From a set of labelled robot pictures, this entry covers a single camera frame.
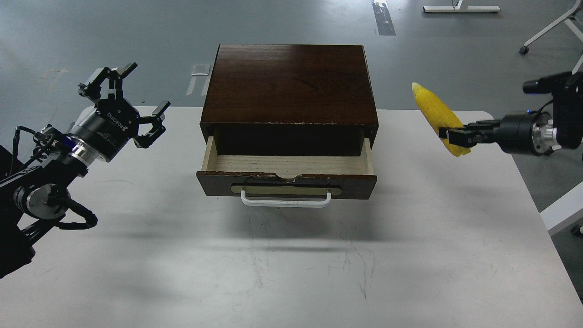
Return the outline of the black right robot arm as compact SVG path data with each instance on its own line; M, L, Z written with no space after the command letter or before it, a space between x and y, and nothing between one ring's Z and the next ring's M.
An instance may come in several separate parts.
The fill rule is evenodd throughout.
M561 72L526 81L526 94L550 94L552 113L543 108L510 113L501 120L483 120L455 128L440 124L443 141L469 149L477 144L497 143L502 152L543 156L560 149L576 149L582 142L582 73Z

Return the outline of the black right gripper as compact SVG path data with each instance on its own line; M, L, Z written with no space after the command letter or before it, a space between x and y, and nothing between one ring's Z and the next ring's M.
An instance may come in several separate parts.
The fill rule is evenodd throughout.
M552 151L552 139L545 139L552 120L547 112L511 113L502 120L480 120L464 128L439 128L439 137L458 147L497 143L507 154L543 156Z

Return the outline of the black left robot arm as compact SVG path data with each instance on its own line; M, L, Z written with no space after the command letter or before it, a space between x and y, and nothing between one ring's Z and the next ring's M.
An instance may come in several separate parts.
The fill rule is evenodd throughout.
M96 226L97 216L67 190L94 161L110 162L129 140L137 148L148 148L165 132L168 101L150 116L140 116L123 96L123 81L135 68L135 62L99 68L81 83L79 95L94 107L68 133L50 124L39 131L18 126L12 150L1 148L2 277L31 263L33 245L52 228L74 231Z

